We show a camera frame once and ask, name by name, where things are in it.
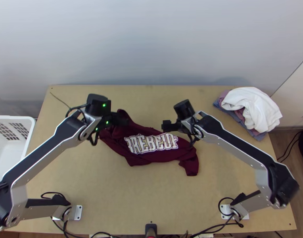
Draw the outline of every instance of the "purple cloth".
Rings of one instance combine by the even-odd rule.
[[[252,130],[249,130],[246,128],[244,122],[237,117],[237,115],[235,114],[234,111],[228,111],[228,110],[225,110],[223,109],[220,104],[219,104],[219,99],[217,99],[213,105],[219,109],[220,111],[223,111],[225,113],[227,113],[228,115],[230,115],[235,121],[237,121],[242,127],[244,127],[246,129],[246,131],[256,140],[258,141],[261,141],[262,139],[264,139],[264,137],[266,136],[266,132],[263,132],[263,133],[258,133],[258,135],[254,135],[253,131]]]

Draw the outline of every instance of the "wooden table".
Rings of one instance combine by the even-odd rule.
[[[29,151],[52,136],[64,119],[67,107],[50,92],[77,106],[89,93],[112,100],[112,111],[125,109],[134,122],[161,130],[164,119],[175,121],[173,106],[189,99],[194,109],[220,120],[225,129],[275,157],[267,135],[253,139],[230,116],[212,103],[232,86],[100,86],[60,85],[49,87],[30,142]],[[187,139],[186,135],[173,133]],[[254,171],[250,166],[214,144],[195,144],[199,174],[188,177],[178,161],[130,167],[125,158],[105,143],[93,147],[84,142],[68,149],[27,185],[30,198],[47,191],[63,193],[72,204],[83,205],[80,221],[70,221],[68,230],[76,234],[106,231],[111,234],[144,234],[146,223],[156,223],[159,234],[196,233],[224,223],[217,209],[223,197],[254,192]],[[262,232],[296,229],[291,207],[262,209],[250,213],[244,228],[227,226],[222,232]],[[60,233],[50,218],[22,221],[11,230]]]

